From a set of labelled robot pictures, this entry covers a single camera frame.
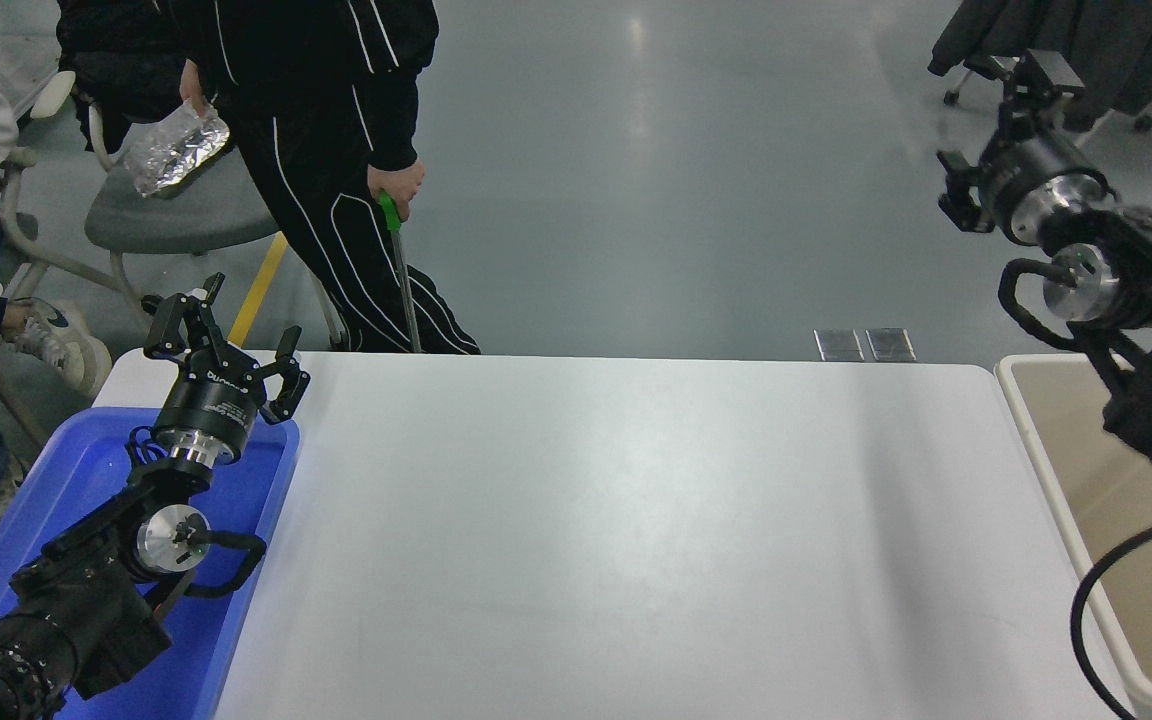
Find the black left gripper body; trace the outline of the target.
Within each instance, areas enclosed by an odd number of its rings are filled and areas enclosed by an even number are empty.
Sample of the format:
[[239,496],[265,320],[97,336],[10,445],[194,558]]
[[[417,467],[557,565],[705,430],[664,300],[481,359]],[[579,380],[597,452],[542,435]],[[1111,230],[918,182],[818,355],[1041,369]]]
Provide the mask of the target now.
[[189,437],[205,437],[220,446],[219,454],[242,454],[265,402],[264,382],[244,378],[257,365],[247,354],[218,354],[214,348],[184,356],[157,415],[156,444],[174,448],[184,446]]

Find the standing person's left hand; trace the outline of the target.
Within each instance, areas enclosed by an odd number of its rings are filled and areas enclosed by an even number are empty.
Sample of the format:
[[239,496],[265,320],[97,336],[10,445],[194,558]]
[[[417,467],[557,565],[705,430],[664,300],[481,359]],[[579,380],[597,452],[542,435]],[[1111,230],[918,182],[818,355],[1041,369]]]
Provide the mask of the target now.
[[397,170],[382,170],[367,165],[367,190],[376,202],[380,202],[381,196],[389,197],[396,206],[397,218],[406,222],[411,218],[411,202],[419,194],[425,176],[426,165],[420,159]]

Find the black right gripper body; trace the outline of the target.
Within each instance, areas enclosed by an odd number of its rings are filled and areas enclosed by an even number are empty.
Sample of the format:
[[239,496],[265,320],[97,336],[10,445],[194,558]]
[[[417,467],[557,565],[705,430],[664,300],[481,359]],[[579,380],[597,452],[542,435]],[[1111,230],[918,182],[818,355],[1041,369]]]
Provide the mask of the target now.
[[1039,132],[980,159],[982,215],[1018,245],[1039,245],[1044,227],[1100,200],[1100,170],[1060,135]]

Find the standing person's right hand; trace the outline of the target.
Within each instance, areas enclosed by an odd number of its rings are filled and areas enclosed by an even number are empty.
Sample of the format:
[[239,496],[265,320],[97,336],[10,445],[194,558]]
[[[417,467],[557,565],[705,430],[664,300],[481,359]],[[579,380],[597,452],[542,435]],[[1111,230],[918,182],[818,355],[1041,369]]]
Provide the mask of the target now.
[[179,78],[180,101],[191,106],[197,118],[206,118],[211,105],[202,86],[200,74],[194,60],[187,59]]

